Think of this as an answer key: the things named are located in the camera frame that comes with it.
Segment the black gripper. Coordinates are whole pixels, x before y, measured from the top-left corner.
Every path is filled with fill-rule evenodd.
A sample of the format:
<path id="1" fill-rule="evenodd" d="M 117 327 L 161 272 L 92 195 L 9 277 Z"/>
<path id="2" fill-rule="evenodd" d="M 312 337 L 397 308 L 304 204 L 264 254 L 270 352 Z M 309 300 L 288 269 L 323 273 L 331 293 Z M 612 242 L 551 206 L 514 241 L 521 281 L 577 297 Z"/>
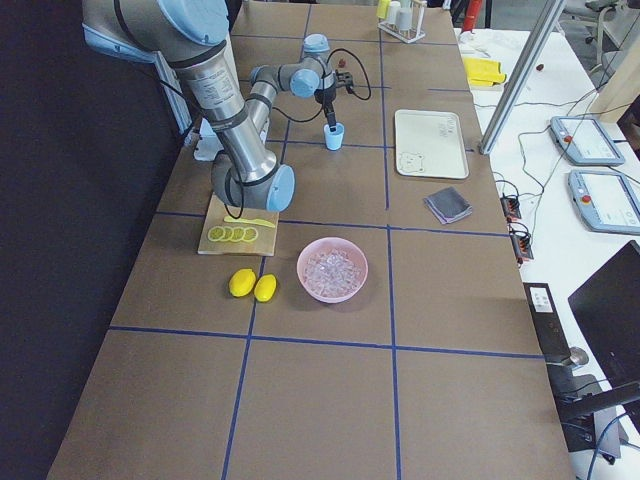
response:
<path id="1" fill-rule="evenodd" d="M 327 125 L 329 127 L 335 127 L 337 125 L 337 120 L 333 108 L 333 102 L 336 99 L 336 85 L 332 84 L 326 88 L 316 89 L 314 92 L 314 98 L 319 105 L 323 106 Z"/>

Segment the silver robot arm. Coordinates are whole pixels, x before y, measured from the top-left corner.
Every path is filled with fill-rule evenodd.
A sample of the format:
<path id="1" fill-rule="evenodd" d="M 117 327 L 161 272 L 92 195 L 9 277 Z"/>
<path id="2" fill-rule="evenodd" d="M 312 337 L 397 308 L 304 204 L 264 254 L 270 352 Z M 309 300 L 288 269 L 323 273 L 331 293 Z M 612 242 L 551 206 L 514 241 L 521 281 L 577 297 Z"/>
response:
<path id="1" fill-rule="evenodd" d="M 242 96 L 236 70 L 225 53 L 229 20 L 223 1 L 85 1 L 87 44 L 116 58 L 149 62 L 161 53 L 191 90 L 223 150 L 212 167 L 215 195 L 226 205 L 281 212 L 295 191 L 293 169 L 280 163 L 260 138 L 276 96 L 289 91 L 321 104 L 330 128 L 338 86 L 329 43 L 311 34 L 296 63 L 264 65 L 251 73 L 252 90 Z"/>

